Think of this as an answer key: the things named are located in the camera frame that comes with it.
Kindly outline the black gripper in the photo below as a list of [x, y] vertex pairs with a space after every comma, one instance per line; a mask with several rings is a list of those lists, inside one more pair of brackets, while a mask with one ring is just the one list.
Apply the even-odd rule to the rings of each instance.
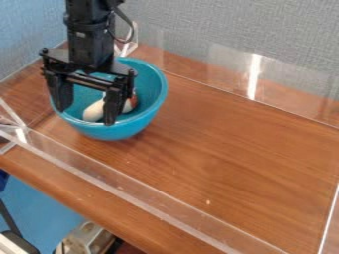
[[122, 99], [132, 96], [137, 71], [113, 58], [99, 66], [81, 65], [69, 60], [66, 49], [41, 48], [42, 76], [53, 104], [63, 112], [74, 102], [74, 85], [105, 92], [102, 104], [102, 123], [114, 124]]

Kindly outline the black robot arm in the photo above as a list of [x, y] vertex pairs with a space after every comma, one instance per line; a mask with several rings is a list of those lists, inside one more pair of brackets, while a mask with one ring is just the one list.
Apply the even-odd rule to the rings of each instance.
[[114, 59], [113, 42], [129, 43], [132, 21], [118, 9], [125, 0], [65, 0], [66, 49], [41, 48], [41, 72], [53, 105], [63, 112], [74, 102], [74, 85], [102, 91], [102, 123], [114, 124], [133, 95], [137, 71]]

